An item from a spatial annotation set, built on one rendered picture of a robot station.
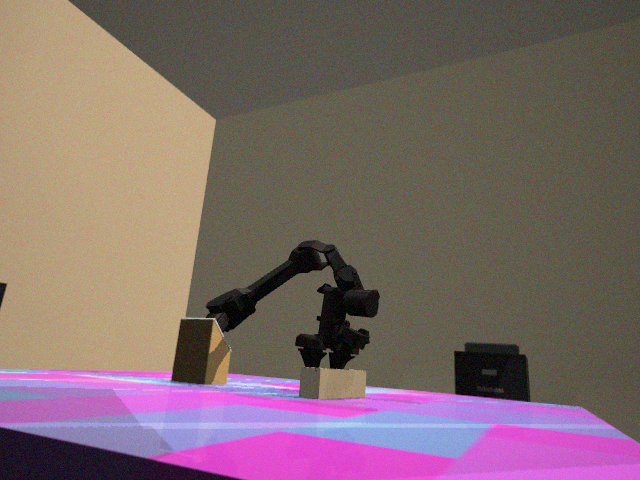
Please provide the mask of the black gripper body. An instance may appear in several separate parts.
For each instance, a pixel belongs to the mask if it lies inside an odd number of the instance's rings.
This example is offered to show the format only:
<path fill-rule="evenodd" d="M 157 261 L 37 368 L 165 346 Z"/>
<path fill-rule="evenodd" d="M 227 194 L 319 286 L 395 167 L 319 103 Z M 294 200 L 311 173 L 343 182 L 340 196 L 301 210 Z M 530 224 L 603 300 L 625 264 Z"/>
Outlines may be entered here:
<path fill-rule="evenodd" d="M 296 337 L 295 346 L 304 347 L 303 349 L 323 352 L 323 350 L 331 349 L 333 353 L 344 355 L 359 355 L 359 348 L 353 348 L 341 341 L 332 341 L 332 333 L 339 319 L 343 320 L 342 325 L 346 325 L 346 316 L 336 313 L 321 312 L 321 316 L 317 316 L 320 321 L 318 334 L 309 335 L 300 333 Z M 328 346 L 330 345 L 330 346 Z"/>

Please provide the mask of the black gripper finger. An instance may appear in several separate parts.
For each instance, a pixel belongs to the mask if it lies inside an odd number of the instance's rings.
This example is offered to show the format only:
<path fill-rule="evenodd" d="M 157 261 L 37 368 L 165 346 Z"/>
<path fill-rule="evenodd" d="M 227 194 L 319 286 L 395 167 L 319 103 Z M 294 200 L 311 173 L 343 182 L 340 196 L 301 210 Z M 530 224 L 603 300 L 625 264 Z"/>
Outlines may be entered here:
<path fill-rule="evenodd" d="M 330 368 L 344 369 L 346 363 L 355 356 L 329 352 Z"/>
<path fill-rule="evenodd" d="M 301 348 L 298 348 L 298 351 L 300 351 L 301 353 L 305 367 L 319 368 L 321 359 L 327 354 L 326 352 L 312 351 Z"/>

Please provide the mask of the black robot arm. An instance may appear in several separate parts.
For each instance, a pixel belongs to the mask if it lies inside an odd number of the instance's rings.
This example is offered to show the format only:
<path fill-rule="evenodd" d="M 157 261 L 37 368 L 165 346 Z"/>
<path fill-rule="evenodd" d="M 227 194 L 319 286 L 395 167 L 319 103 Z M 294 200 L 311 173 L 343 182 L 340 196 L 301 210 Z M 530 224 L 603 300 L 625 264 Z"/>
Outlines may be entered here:
<path fill-rule="evenodd" d="M 319 253 L 324 253 L 327 262 L 321 262 Z M 347 265 L 337 247 L 318 240 L 304 241 L 292 250 L 289 259 L 254 282 L 247 288 L 235 288 L 209 301 L 210 313 L 205 318 L 215 318 L 222 333 L 236 328 L 256 311 L 256 303 L 298 273 L 321 271 L 331 266 L 338 287 L 324 284 L 317 292 L 324 294 L 322 312 L 346 316 L 375 317 L 378 313 L 378 290 L 364 290 L 354 267 Z M 370 343 L 369 331 L 350 328 L 350 322 L 336 323 L 332 341 L 339 339 L 353 348 L 364 349 Z"/>

